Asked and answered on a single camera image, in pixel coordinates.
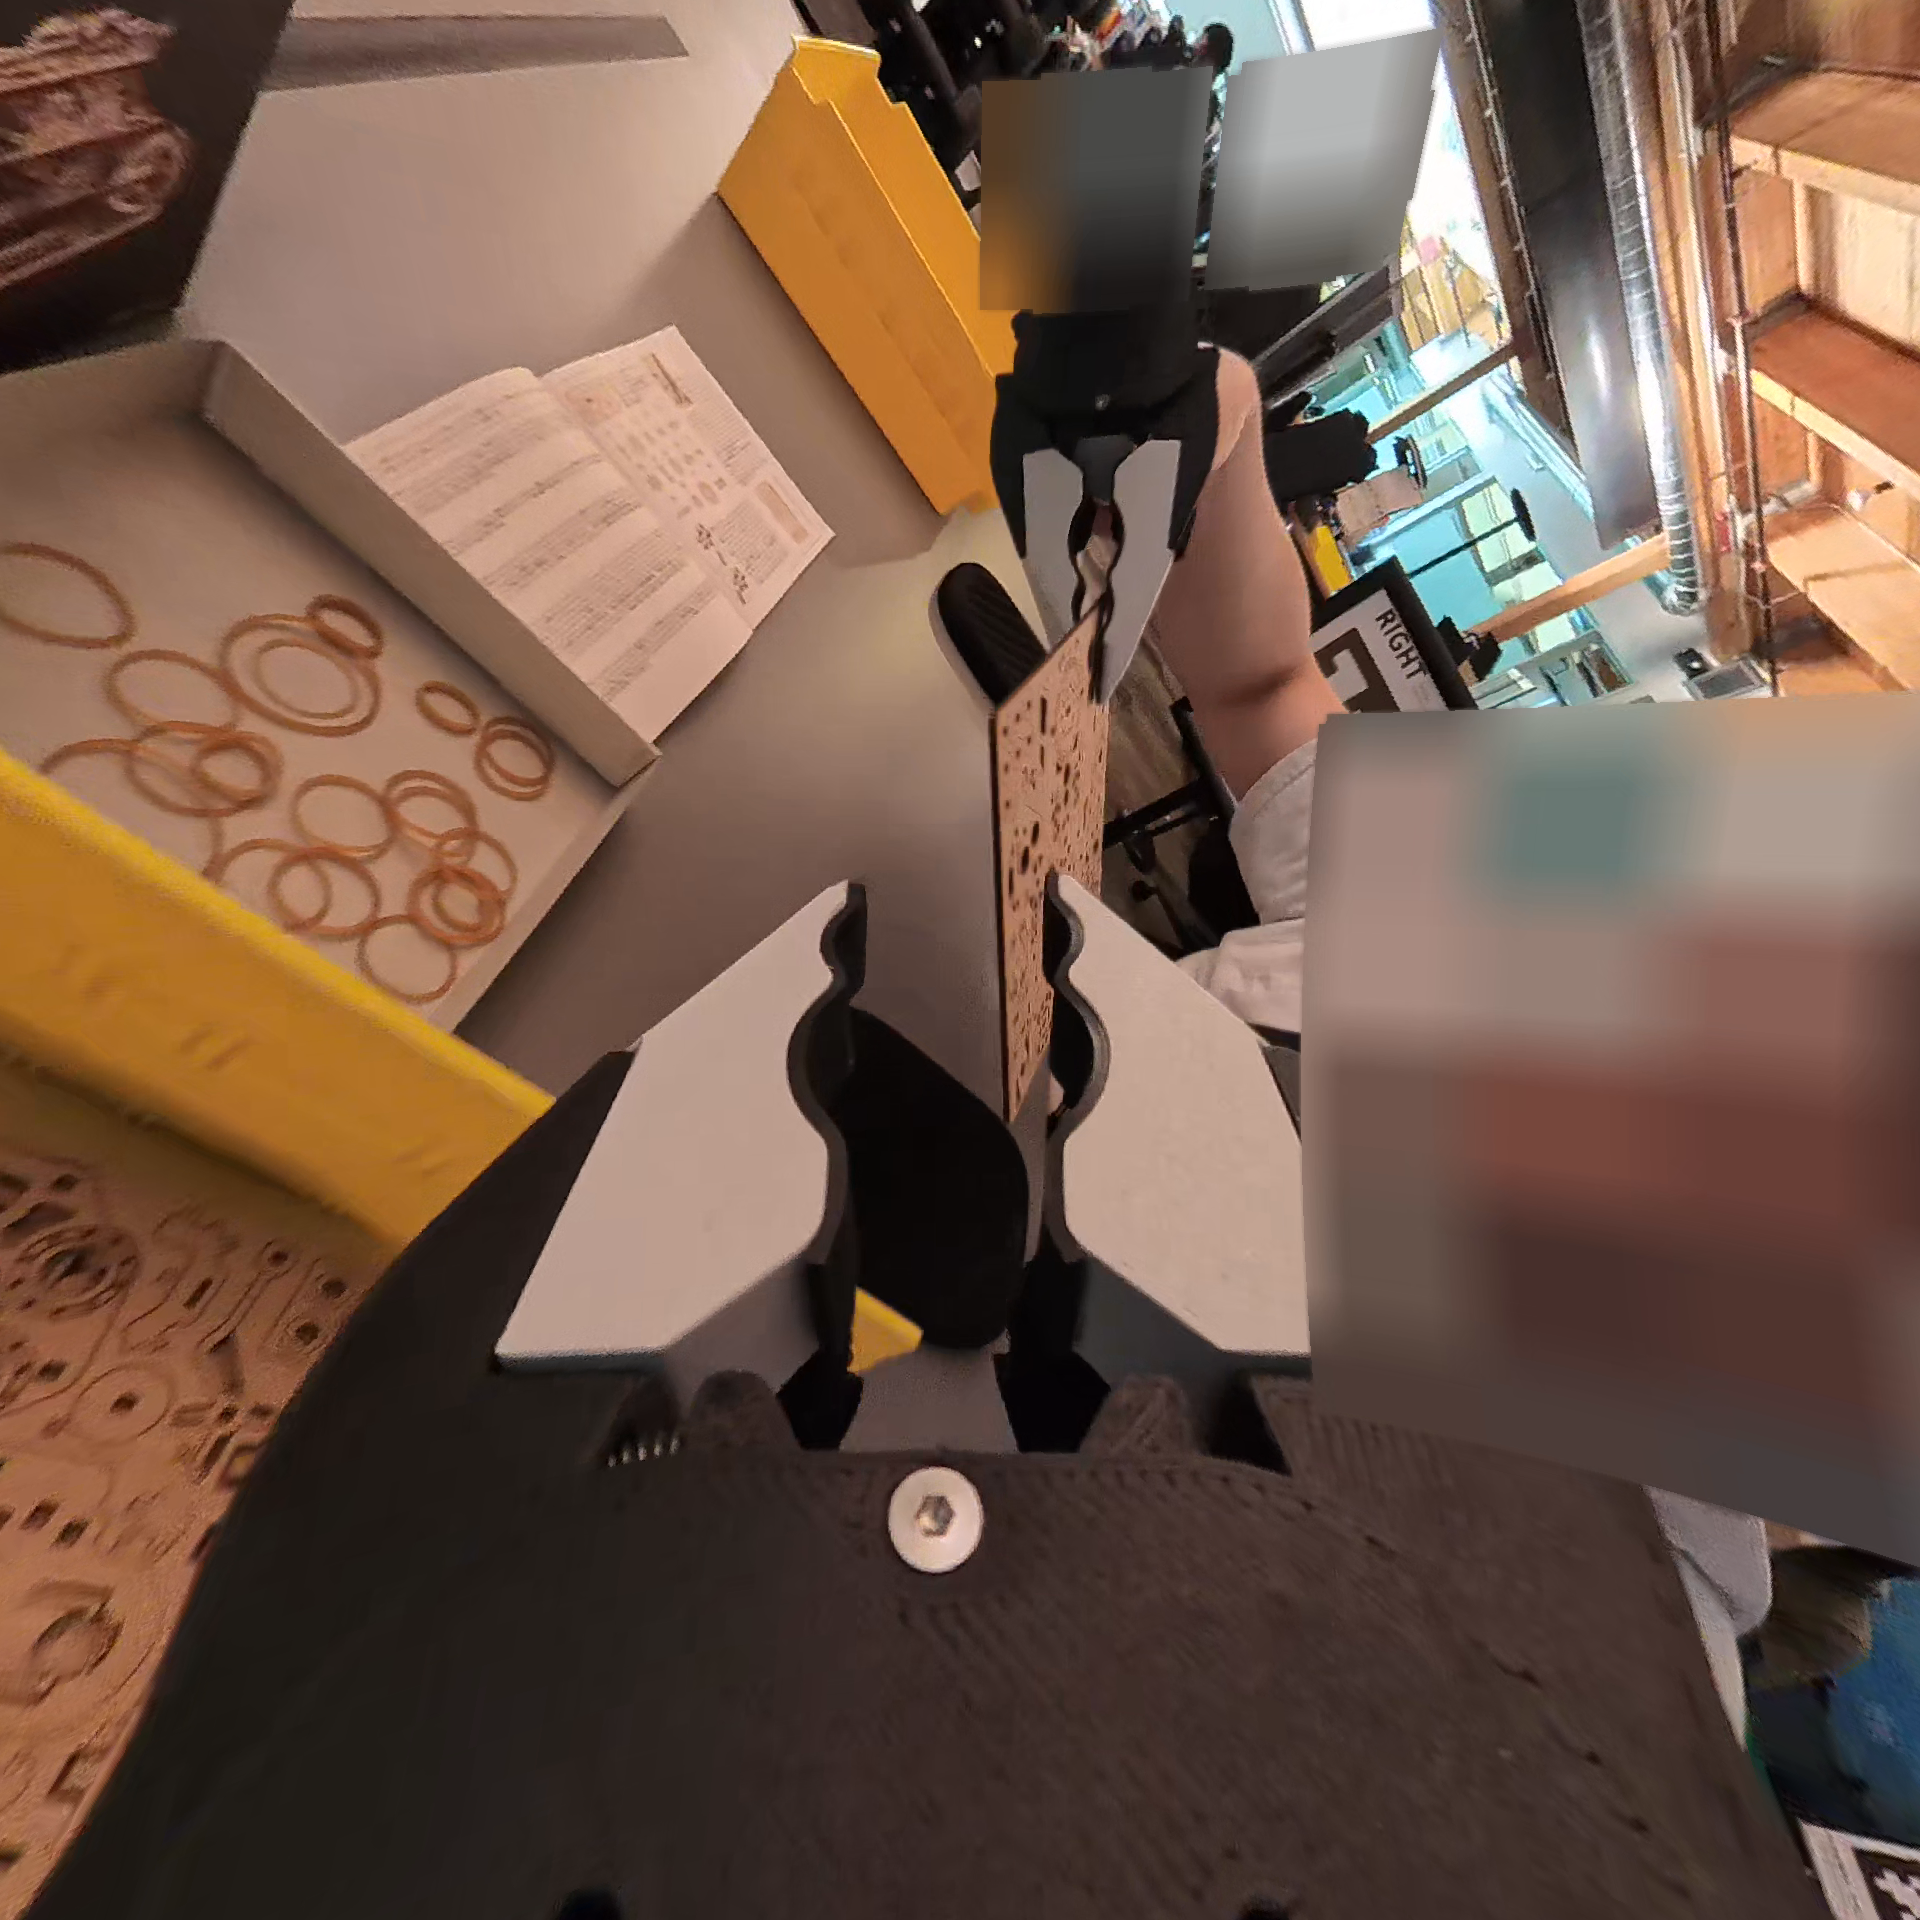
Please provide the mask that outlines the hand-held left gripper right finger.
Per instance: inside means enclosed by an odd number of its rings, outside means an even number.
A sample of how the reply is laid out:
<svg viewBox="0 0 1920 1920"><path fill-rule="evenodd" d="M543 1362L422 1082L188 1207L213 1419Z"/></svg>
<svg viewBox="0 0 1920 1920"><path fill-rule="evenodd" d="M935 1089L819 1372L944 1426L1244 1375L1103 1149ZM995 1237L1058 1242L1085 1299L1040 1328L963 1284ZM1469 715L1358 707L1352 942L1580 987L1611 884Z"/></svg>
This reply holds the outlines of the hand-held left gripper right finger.
<svg viewBox="0 0 1920 1920"><path fill-rule="evenodd" d="M1106 1385L1303 1372L1303 1144L1259 1036L1077 880L1044 904L1055 1013L1087 1042L1044 1215L1085 1284L1073 1349Z"/></svg>

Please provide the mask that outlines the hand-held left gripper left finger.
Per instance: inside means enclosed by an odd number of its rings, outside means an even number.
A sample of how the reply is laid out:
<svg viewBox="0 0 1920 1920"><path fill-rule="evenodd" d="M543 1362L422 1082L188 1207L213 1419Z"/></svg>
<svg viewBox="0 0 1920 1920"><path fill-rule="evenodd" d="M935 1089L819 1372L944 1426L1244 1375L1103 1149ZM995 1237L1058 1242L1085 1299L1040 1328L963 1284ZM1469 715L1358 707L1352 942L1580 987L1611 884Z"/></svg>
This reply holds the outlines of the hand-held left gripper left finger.
<svg viewBox="0 0 1920 1920"><path fill-rule="evenodd" d="M852 1351L850 1149L868 898L837 883L664 1016L507 1316L508 1372L649 1372L779 1389Z"/></svg>

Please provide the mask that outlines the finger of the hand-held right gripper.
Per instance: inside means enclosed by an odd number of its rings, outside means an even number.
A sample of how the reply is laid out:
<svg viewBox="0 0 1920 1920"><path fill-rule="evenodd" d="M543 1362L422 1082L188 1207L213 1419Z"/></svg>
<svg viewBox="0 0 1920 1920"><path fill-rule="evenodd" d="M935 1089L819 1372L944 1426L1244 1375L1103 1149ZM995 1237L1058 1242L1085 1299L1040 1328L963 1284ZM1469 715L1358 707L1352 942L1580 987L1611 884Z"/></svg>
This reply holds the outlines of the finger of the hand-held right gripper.
<svg viewBox="0 0 1920 1920"><path fill-rule="evenodd" d="M1109 597L1112 444L1044 444L1021 458L1021 573L1040 637L1069 637Z"/></svg>
<svg viewBox="0 0 1920 1920"><path fill-rule="evenodd" d="M1112 475L1106 515L1112 558L1106 570L1106 612L1096 641L1096 701L1109 707L1128 661L1140 651L1149 612L1172 570L1172 507L1182 444L1152 439L1137 444Z"/></svg>

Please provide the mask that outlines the laser-cut wooden part sheet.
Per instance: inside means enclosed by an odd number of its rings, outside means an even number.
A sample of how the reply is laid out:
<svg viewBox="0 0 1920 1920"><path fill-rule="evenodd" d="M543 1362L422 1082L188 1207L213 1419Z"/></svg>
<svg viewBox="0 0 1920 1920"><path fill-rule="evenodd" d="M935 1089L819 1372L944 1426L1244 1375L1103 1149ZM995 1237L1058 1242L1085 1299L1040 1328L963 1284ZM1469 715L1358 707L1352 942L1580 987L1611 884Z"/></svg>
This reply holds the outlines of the laser-cut wooden part sheet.
<svg viewBox="0 0 1920 1920"><path fill-rule="evenodd" d="M1109 712L1090 612L989 719L1001 1117L1015 1121L1051 1045L1044 884L1099 890Z"/></svg>

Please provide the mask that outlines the yellow plastic bin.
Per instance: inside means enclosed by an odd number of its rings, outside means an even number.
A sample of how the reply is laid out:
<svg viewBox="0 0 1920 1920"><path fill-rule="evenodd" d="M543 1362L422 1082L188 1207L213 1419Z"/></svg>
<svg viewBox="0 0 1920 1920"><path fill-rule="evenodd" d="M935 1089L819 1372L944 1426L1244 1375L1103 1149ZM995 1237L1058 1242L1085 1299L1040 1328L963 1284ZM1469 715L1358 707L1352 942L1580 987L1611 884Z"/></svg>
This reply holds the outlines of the yellow plastic bin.
<svg viewBox="0 0 1920 1920"><path fill-rule="evenodd" d="M794 35L715 193L926 503L989 511L1015 326L980 307L973 220L878 55Z"/></svg>
<svg viewBox="0 0 1920 1920"><path fill-rule="evenodd" d="M441 1349L483 1369L499 1369L494 1346L629 1051L548 1106L12 757L2 1042L409 1251ZM794 1380L850 1380L915 1341L856 1295L850 1360L816 1355Z"/></svg>

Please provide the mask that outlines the stack of wooden sheets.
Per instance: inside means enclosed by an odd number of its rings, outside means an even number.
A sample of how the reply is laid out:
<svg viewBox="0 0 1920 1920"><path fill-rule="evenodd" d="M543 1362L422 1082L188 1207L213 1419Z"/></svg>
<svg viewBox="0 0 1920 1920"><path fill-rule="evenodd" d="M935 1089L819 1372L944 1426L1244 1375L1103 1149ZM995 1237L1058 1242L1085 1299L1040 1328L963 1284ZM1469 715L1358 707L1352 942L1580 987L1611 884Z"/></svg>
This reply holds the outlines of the stack of wooden sheets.
<svg viewBox="0 0 1920 1920"><path fill-rule="evenodd" d="M123 1755L215 1527L383 1266L260 1191L2 1154L2 1916Z"/></svg>

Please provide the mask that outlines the person's right forearm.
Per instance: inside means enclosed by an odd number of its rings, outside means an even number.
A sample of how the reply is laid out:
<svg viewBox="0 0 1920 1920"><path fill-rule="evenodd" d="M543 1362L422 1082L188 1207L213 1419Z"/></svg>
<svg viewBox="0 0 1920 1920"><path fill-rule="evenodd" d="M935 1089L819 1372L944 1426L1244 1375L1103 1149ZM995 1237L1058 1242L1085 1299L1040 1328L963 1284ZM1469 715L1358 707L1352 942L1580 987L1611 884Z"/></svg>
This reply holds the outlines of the person's right forearm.
<svg viewBox="0 0 1920 1920"><path fill-rule="evenodd" d="M1310 749L1343 712L1310 641L1310 582L1263 472L1259 390L1231 350L1215 362L1217 435L1188 546L1152 637L1235 798Z"/></svg>

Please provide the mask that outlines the black model kit box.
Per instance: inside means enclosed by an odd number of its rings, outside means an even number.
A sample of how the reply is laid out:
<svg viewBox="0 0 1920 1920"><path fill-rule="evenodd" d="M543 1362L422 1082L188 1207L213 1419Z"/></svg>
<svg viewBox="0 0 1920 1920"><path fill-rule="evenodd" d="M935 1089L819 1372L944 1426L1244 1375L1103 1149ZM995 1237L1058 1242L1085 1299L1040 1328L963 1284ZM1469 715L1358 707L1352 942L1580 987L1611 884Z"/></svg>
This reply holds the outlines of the black model kit box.
<svg viewBox="0 0 1920 1920"><path fill-rule="evenodd" d="M164 329L291 4L2 4L2 373Z"/></svg>

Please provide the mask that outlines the white sign with black marker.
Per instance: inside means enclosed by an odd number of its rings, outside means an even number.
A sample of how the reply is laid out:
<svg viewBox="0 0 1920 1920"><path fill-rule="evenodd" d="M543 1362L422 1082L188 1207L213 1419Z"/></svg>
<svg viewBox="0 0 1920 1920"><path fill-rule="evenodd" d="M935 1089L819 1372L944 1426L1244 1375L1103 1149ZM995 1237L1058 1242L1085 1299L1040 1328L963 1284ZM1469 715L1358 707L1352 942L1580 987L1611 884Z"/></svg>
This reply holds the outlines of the white sign with black marker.
<svg viewBox="0 0 1920 1920"><path fill-rule="evenodd" d="M1452 632L1432 624L1397 558L1379 563L1321 597L1310 645L1343 712L1480 710L1460 671Z"/></svg>

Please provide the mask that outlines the pile of rubber bands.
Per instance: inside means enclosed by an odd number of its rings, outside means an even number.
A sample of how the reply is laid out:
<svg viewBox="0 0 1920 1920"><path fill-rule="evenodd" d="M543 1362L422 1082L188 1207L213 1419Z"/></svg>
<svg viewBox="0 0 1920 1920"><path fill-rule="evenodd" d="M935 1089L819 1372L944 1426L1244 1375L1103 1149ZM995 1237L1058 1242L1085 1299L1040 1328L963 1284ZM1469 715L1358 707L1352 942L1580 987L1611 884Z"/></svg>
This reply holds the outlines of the pile of rubber bands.
<svg viewBox="0 0 1920 1920"><path fill-rule="evenodd" d="M2 541L2 749L398 1004L451 1016L561 824L559 746L356 596L158 612Z"/></svg>

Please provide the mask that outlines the white instruction booklet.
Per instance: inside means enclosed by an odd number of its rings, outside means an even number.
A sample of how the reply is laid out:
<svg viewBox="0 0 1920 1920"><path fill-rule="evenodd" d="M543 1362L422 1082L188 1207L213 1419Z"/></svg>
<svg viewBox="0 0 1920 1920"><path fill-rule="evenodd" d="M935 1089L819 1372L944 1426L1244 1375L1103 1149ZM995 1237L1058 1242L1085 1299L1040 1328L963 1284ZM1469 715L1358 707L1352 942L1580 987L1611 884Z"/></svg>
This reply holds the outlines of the white instruction booklet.
<svg viewBox="0 0 1920 1920"><path fill-rule="evenodd" d="M491 373L346 453L649 741L832 540L678 326Z"/></svg>

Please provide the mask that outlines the large black panel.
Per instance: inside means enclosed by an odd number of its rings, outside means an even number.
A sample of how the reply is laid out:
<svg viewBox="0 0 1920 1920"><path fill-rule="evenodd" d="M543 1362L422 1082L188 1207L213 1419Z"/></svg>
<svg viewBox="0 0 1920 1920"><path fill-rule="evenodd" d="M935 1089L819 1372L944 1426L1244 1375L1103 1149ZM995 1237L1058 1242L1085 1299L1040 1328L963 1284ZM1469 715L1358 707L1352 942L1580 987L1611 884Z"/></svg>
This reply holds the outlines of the large black panel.
<svg viewBox="0 0 1920 1920"><path fill-rule="evenodd" d="M1657 524L1576 4L1472 4L1596 541Z"/></svg>

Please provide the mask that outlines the white cardboard tray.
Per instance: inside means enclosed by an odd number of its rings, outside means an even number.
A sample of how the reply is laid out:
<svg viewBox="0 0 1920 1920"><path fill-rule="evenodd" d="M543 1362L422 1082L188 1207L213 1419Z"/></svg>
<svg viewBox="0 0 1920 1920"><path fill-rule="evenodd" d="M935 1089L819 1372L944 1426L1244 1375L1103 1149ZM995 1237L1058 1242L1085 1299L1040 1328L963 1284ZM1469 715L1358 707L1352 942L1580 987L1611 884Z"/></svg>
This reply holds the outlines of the white cardboard tray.
<svg viewBox="0 0 1920 1920"><path fill-rule="evenodd" d="M202 341L2 375L2 756L445 1032L656 764Z"/></svg>

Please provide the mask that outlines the wooden storage shelf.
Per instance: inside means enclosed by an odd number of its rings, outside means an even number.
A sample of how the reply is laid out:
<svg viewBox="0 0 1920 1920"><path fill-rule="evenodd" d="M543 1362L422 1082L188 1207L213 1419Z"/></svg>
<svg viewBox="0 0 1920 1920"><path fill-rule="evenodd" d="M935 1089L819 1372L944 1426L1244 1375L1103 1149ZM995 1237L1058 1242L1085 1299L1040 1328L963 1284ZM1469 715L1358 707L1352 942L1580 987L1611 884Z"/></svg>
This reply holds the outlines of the wooden storage shelf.
<svg viewBox="0 0 1920 1920"><path fill-rule="evenodd" d="M1916 4L1713 4L1726 425L1772 693L1916 693Z"/></svg>

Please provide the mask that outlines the black chair frame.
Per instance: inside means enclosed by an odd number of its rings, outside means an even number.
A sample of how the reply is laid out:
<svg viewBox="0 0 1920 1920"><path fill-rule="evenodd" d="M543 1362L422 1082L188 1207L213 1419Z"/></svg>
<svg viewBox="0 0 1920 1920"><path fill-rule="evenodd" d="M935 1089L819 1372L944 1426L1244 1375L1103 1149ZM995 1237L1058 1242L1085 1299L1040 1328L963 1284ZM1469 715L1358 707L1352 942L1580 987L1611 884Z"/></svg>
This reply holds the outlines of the black chair frame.
<svg viewBox="0 0 1920 1920"><path fill-rule="evenodd" d="M1128 901L1160 907L1166 953L1193 958L1231 930L1251 930L1257 907L1226 834L1237 803L1206 749L1193 701L1178 695L1166 712L1188 777L1106 819L1099 850L1124 857Z"/></svg>

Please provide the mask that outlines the silver air duct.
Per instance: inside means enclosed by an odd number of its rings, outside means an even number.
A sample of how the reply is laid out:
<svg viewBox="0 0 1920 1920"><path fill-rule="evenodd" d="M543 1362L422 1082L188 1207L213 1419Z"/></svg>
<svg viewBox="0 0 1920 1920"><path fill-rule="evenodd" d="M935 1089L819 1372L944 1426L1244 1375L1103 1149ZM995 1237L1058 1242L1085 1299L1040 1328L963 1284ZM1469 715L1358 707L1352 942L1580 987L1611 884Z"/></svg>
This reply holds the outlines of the silver air duct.
<svg viewBox="0 0 1920 1920"><path fill-rule="evenodd" d="M1615 247L1621 319L1639 393L1642 442L1653 472L1653 497L1667 563L1657 596L1673 619L1690 619L1706 601L1697 525L1690 514L1690 472L1685 458L1680 362L1667 326L1667 272L1657 254L1653 214L1653 171L1645 137L1637 122L1642 109L1639 69L1632 53L1632 23L1626 4L1574 4L1599 177L1606 193L1611 233Z"/></svg>

